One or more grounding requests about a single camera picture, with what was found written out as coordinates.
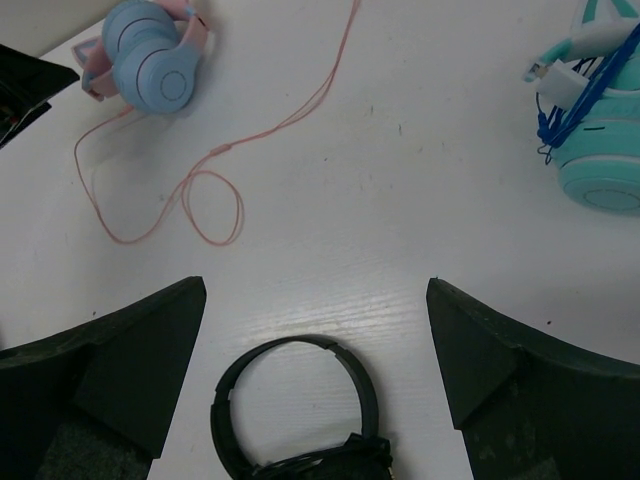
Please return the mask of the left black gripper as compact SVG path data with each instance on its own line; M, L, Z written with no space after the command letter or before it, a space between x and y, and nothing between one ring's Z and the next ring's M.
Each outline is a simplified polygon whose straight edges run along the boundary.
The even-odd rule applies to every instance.
M80 79L71 68L1 46L1 147L51 109L49 100Z

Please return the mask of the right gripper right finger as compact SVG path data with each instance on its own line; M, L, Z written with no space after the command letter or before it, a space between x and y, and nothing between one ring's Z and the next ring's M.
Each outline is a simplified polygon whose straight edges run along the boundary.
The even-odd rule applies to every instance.
M474 478L638 478L638 365L531 328L442 279L430 279L426 304Z

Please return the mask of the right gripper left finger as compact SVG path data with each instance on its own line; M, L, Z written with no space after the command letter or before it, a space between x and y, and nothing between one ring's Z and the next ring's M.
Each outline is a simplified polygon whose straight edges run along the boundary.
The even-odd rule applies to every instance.
M1 353L4 479L145 479L162 455L206 304L187 277Z

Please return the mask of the blue pink cat-ear headphones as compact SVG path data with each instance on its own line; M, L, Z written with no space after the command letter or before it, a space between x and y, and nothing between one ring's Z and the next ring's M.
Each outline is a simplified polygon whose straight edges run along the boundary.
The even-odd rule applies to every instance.
M124 1L100 35L72 48L82 89L97 101L119 96L147 114L177 112L192 97L208 35L188 1Z

